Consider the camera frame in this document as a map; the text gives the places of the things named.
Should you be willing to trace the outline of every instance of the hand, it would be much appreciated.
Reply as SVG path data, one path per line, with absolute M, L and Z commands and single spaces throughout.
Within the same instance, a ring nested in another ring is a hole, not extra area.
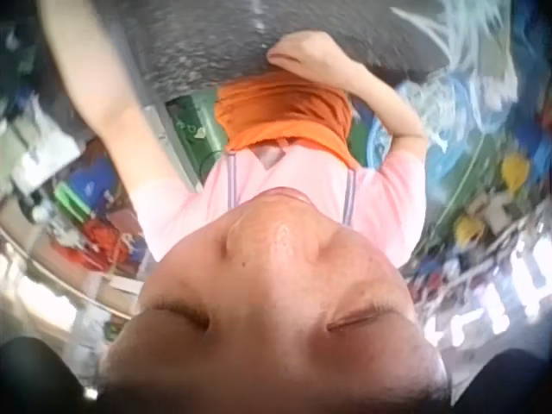
M 272 47 L 268 61 L 301 78 L 353 92 L 359 70 L 366 68 L 349 58 L 325 32 L 288 34 Z

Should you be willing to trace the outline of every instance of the gray strap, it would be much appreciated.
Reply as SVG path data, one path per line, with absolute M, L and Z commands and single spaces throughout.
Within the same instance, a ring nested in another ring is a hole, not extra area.
M 354 196 L 356 195 L 356 171 L 349 169 L 347 172 L 347 190 L 345 191 L 345 204 L 343 205 L 342 224 L 351 226 L 353 222 Z
M 228 210 L 230 211 L 238 205 L 235 153 L 228 153 L 226 164 L 228 166 Z

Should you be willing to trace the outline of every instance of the orange cloth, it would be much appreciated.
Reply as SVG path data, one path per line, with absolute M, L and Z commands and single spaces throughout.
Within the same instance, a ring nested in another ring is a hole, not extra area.
M 315 84 L 292 73 L 274 71 L 221 87 L 215 117 L 239 151 L 275 140 L 329 151 L 349 168 L 359 163 L 348 151 L 351 105 L 343 91 Z

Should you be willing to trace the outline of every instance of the mouth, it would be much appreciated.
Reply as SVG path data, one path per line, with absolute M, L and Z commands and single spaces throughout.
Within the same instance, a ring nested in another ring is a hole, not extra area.
M 270 190 L 266 190 L 260 194 L 257 194 L 254 197 L 254 199 L 260 198 L 260 197 L 268 197 L 268 196 L 284 196 L 284 197 L 294 198 L 296 200 L 302 201 L 303 203 L 314 205 L 311 199 L 306 194 L 304 194 L 299 190 L 295 190 L 294 188 L 289 188 L 289 187 L 271 188 Z

